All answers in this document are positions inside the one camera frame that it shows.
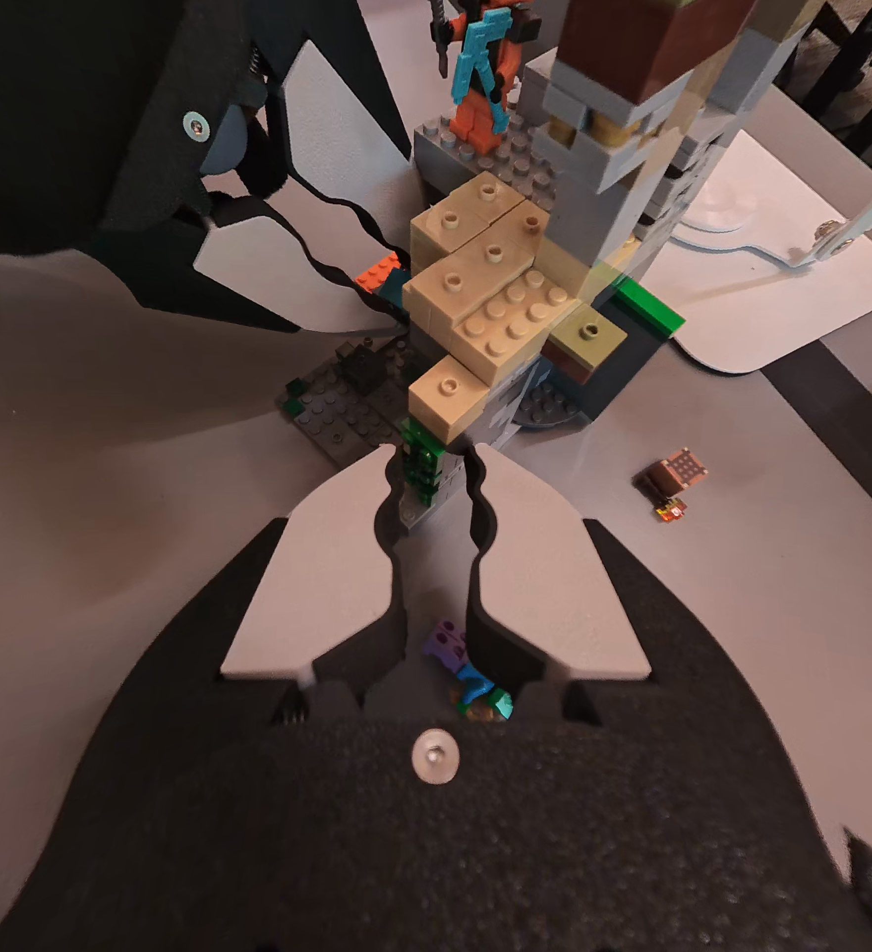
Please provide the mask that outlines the orange toy brick figure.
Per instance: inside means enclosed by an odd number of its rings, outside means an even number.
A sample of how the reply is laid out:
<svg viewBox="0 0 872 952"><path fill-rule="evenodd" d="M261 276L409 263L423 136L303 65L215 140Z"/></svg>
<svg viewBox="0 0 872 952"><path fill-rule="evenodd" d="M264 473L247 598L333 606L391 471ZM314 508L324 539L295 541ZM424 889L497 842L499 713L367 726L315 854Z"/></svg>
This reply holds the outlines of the orange toy brick figure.
<svg viewBox="0 0 872 952"><path fill-rule="evenodd" d="M501 144L508 127L508 96L523 60L523 46L537 39L541 20L531 2L458 2L446 18L442 2L431 2L430 35L447 75L450 44L462 44L452 82L456 105L450 130L481 156Z"/></svg>

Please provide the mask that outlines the black chair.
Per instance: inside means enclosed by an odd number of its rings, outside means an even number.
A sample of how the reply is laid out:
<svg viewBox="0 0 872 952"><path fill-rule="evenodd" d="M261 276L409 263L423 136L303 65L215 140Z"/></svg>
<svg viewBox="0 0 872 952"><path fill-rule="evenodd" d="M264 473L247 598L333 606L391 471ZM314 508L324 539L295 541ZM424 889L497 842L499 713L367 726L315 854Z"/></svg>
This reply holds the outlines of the black chair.
<svg viewBox="0 0 872 952"><path fill-rule="evenodd" d="M824 2L775 86L872 169L872 1Z"/></svg>

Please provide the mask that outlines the small brown toy block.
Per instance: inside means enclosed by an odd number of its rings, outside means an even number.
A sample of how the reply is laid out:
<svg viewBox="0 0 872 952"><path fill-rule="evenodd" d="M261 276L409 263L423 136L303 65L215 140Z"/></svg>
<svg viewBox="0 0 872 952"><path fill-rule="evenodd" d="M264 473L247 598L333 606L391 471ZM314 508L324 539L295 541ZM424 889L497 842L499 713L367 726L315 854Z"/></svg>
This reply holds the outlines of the small brown toy block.
<svg viewBox="0 0 872 952"><path fill-rule="evenodd" d="M680 494L704 480L708 472L699 458L684 446L638 473L633 485L661 505L680 498Z"/></svg>

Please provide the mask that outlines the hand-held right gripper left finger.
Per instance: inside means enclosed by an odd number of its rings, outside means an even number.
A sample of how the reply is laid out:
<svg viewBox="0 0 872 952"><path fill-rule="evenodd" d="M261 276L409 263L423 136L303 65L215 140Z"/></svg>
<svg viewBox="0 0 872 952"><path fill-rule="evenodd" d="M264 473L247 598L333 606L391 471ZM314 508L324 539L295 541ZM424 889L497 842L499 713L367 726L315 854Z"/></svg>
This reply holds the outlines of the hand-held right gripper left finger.
<svg viewBox="0 0 872 952"><path fill-rule="evenodd" d="M290 513L220 672L230 679L380 681L404 658L394 546L402 453L382 445Z"/></svg>

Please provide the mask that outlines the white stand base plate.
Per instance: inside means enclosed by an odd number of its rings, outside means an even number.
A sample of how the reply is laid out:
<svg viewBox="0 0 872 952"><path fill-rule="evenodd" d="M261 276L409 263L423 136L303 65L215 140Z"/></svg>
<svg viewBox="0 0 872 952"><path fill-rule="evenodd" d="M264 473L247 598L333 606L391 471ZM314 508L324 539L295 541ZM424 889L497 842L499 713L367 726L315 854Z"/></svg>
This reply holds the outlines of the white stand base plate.
<svg viewBox="0 0 872 952"><path fill-rule="evenodd" d="M640 281L682 350L743 375L872 312L872 198L846 218L740 131Z"/></svg>

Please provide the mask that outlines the toy brick castle model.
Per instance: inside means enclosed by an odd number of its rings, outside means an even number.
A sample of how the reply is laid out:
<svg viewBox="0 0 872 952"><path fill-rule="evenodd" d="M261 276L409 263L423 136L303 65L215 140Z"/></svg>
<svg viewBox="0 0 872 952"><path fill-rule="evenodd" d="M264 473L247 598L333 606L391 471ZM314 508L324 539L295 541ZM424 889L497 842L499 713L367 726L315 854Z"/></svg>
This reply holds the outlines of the toy brick castle model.
<svg viewBox="0 0 872 952"><path fill-rule="evenodd" d="M416 130L441 200L358 280L407 311L377 358L347 343L282 395L342 467L395 443L416 528L464 481L451 447L595 417L683 321L639 278L670 240L821 2L560 2L522 101L481 156Z"/></svg>

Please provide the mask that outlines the teal-headed toy brick figure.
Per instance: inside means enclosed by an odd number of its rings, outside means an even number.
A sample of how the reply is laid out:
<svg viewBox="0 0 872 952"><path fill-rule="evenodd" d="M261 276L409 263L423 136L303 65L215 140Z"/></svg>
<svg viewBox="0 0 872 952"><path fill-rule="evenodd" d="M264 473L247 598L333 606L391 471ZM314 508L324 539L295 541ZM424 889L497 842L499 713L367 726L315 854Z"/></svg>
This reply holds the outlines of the teal-headed toy brick figure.
<svg viewBox="0 0 872 952"><path fill-rule="evenodd" d="M452 675L450 704L466 720L503 722L510 719L514 711L511 695L472 664L466 633L458 625L448 620L438 622L424 640L421 653L438 660Z"/></svg>

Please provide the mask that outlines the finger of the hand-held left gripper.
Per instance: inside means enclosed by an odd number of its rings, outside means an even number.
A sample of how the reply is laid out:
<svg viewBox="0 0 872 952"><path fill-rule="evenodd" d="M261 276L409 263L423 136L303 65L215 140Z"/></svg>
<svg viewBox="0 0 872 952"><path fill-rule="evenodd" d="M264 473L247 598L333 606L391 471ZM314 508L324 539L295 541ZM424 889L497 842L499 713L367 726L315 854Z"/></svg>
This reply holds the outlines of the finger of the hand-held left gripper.
<svg viewBox="0 0 872 952"><path fill-rule="evenodd" d="M261 198L215 208L193 268L301 330L394 332L406 313L325 265L279 212Z"/></svg>
<svg viewBox="0 0 872 952"><path fill-rule="evenodd" d="M413 167L317 48L306 44L285 85L294 164L316 189L367 209L390 243L409 248ZM348 209L290 181L278 211L313 253L383 253Z"/></svg>

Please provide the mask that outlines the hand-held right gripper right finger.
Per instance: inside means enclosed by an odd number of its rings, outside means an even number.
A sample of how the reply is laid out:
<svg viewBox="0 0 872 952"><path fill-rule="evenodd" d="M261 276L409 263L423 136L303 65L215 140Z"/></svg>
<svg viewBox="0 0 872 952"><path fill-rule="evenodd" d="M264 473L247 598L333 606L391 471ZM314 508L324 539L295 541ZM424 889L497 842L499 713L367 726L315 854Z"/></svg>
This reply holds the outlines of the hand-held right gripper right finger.
<svg viewBox="0 0 872 952"><path fill-rule="evenodd" d="M581 514L498 450L467 456L470 659L493 681L642 681L651 664Z"/></svg>

